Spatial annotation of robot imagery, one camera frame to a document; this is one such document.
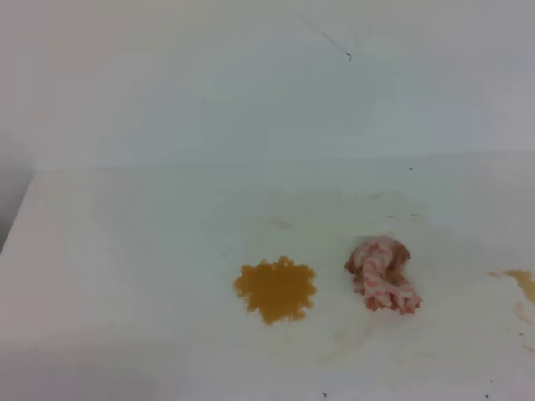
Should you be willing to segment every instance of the puddle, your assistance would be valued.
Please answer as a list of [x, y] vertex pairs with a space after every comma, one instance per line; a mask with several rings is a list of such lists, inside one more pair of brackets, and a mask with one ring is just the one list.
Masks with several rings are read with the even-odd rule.
[[312, 280], [314, 270], [296, 265], [281, 256], [275, 263], [260, 262], [255, 267], [242, 266], [241, 276], [234, 282], [237, 295], [248, 312], [258, 310], [266, 324], [280, 320], [303, 320], [304, 308], [313, 306], [310, 296], [316, 293]]

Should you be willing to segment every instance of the white table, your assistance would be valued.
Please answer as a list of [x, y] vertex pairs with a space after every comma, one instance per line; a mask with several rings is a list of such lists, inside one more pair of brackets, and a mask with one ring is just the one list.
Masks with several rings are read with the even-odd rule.
[[[533, 399], [513, 308], [535, 306], [487, 273], [533, 268], [534, 172], [525, 154], [37, 175], [0, 259], [0, 399]], [[390, 231], [414, 316], [367, 311], [343, 270]], [[279, 255], [318, 293], [267, 327], [232, 282]]]

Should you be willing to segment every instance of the pink and white cloth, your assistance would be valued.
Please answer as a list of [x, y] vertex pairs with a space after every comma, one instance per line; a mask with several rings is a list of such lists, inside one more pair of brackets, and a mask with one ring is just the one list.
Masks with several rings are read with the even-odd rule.
[[354, 291], [363, 295], [368, 309], [390, 308], [414, 313], [421, 298], [401, 271], [410, 253], [390, 236], [373, 236], [356, 247], [345, 268], [355, 275]]

